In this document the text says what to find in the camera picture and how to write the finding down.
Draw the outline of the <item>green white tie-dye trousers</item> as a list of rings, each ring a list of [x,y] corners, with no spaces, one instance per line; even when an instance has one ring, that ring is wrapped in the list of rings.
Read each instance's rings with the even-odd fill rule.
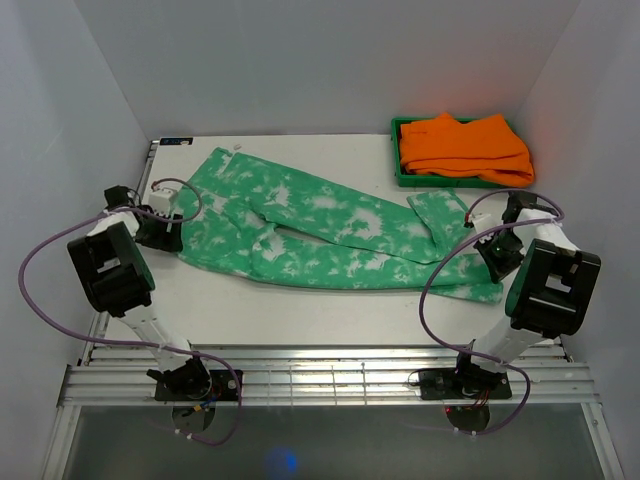
[[[329,290],[408,290],[495,304],[466,237],[465,203],[450,189],[397,204],[309,173],[222,148],[175,201],[187,222],[180,259],[261,283]]]

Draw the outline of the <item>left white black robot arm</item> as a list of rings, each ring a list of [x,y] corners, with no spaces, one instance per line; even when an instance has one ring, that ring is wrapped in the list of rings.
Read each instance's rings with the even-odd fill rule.
[[[172,188],[154,186],[148,202],[138,204],[132,189],[108,188],[107,216],[67,250],[94,310],[120,320],[147,344],[157,362],[147,375],[180,399],[199,400],[212,393],[212,376],[189,341],[158,318],[155,281],[139,250],[182,251],[184,217],[174,211],[176,196]]]

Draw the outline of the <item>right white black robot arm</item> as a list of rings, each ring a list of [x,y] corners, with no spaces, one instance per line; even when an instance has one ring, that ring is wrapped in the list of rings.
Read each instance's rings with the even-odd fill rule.
[[[515,277],[505,316],[457,357],[451,382],[464,397],[502,387],[508,363],[545,339],[575,334],[583,324],[601,259],[571,242],[558,222],[560,209],[540,200],[531,192],[509,192],[506,228],[473,245],[492,282]]]

